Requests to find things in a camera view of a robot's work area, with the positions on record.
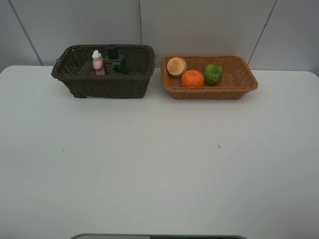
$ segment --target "white cap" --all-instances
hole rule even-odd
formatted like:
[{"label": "white cap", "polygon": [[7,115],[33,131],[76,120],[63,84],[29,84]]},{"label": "white cap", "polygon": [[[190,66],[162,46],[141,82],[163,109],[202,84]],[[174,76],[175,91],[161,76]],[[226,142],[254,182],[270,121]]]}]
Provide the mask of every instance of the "white cap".
[{"label": "white cap", "polygon": [[92,58],[94,61],[99,61],[99,60],[102,60],[102,55],[98,50],[95,50],[93,52]]}]

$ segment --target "round bread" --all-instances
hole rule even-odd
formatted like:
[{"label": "round bread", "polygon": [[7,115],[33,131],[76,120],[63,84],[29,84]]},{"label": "round bread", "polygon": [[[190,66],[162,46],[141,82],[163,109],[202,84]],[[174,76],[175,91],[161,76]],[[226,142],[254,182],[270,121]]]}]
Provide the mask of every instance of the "round bread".
[{"label": "round bread", "polygon": [[167,71],[173,77],[181,77],[186,70],[186,62],[180,57],[173,57],[167,63]]}]

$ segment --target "tabletop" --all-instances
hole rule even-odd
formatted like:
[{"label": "tabletop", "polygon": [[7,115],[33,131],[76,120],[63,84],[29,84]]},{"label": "tabletop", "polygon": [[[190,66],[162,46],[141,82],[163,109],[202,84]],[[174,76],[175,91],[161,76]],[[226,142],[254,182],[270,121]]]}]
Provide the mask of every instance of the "tabletop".
[{"label": "tabletop", "polygon": [[76,99],[52,67],[0,74],[0,238],[318,238],[319,79],[253,71],[236,101]]}]

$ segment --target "pink bottle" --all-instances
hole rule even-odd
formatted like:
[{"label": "pink bottle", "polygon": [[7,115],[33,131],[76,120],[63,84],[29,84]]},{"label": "pink bottle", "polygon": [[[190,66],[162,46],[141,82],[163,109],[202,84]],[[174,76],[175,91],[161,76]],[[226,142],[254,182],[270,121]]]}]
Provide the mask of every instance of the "pink bottle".
[{"label": "pink bottle", "polygon": [[93,67],[96,71],[96,75],[104,76],[105,75],[104,61],[103,61],[101,53],[98,50],[95,50],[93,52],[92,58],[93,58]]}]

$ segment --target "dark brown wicker basket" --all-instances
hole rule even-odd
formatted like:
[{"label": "dark brown wicker basket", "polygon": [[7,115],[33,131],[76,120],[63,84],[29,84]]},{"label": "dark brown wicker basket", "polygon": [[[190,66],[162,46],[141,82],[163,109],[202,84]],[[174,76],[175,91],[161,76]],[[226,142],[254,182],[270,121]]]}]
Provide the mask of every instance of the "dark brown wicker basket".
[{"label": "dark brown wicker basket", "polygon": [[217,86],[182,87],[181,78],[171,77],[167,71],[167,63],[172,57],[163,58],[161,78],[164,88],[173,98],[236,100],[258,87],[247,63],[239,56],[178,56],[185,60],[188,70],[204,72],[209,64],[220,65],[223,69],[222,80]]},{"label": "dark brown wicker basket", "polygon": [[67,48],[57,60],[51,75],[63,82],[77,98],[142,98],[155,68],[154,51],[149,46],[118,45],[125,55],[128,75],[77,75],[82,65],[92,60],[94,50],[104,58],[106,45],[75,45]]}]

